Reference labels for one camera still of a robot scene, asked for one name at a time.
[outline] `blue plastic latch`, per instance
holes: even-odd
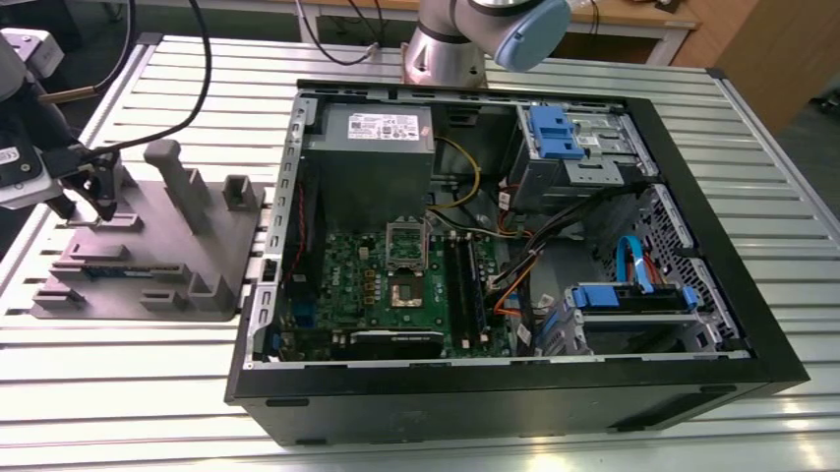
[[[560,106],[531,106],[530,126],[539,147],[539,157],[581,160],[586,153],[573,137],[574,124]]]
[[[618,306],[618,295],[616,295],[616,289],[609,285],[588,285],[581,288],[586,293],[589,305],[593,307]]]
[[[700,305],[700,298],[697,297],[697,291],[692,287],[682,287],[682,298],[689,310],[694,310]]]
[[[574,298],[574,305],[578,308],[582,308],[586,306],[586,294],[582,292],[580,288],[573,289],[573,298]]]

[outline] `motherboard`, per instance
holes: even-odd
[[[354,357],[351,344],[374,345],[385,358],[393,349],[410,358],[510,355],[507,329],[483,304],[482,285],[497,273],[493,239],[426,234],[414,225],[328,234],[318,301],[292,304],[292,357]]]

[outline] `red cable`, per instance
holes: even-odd
[[[288,272],[286,273],[286,277],[283,278],[283,285],[288,282],[291,278],[291,274],[298,269],[298,264],[300,263],[300,257],[303,256],[303,250],[306,248],[306,220],[303,218],[303,186],[298,184],[298,228],[300,228],[300,247],[298,248],[298,254],[294,257],[294,263],[291,263],[291,267],[288,268]]]

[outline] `ram slot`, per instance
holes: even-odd
[[[473,241],[461,240],[457,243],[458,252],[458,271],[461,280],[462,300],[463,300],[463,314],[467,322],[467,336],[470,338],[470,345],[477,346],[481,342],[481,334],[483,326],[479,323],[479,317],[477,316],[478,310],[481,310],[481,303],[477,304],[475,290],[481,290],[481,279],[478,268],[474,267],[474,254],[473,254]]]
[[[473,240],[466,241],[466,251],[470,261],[470,287],[467,295],[473,297],[473,320],[475,326],[475,334],[481,341],[481,335],[487,329],[487,314],[485,311],[485,284],[482,283],[482,268],[478,264],[478,256],[475,255],[475,243]]]
[[[449,329],[451,331],[451,343],[455,347],[463,347],[467,340],[466,319],[463,317],[463,288],[461,268],[458,264],[458,243],[443,243],[443,266],[446,269],[446,298],[449,302]]]

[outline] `green circuit board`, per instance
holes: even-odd
[[[393,256],[421,256],[421,250],[415,249],[421,246],[411,237],[393,235]],[[328,234],[314,328],[320,332],[358,328],[430,330],[445,335],[442,357],[507,356],[503,325],[487,329],[486,342],[467,345],[462,340],[453,339],[450,317],[467,315],[450,310],[451,287],[447,286],[446,271],[451,265],[446,264],[445,252],[450,237],[427,237],[425,270],[413,271],[389,270],[385,232]],[[486,279],[497,273],[495,243],[491,238],[479,237],[471,244],[481,277]],[[300,347],[308,360],[328,360],[323,339],[304,344]]]

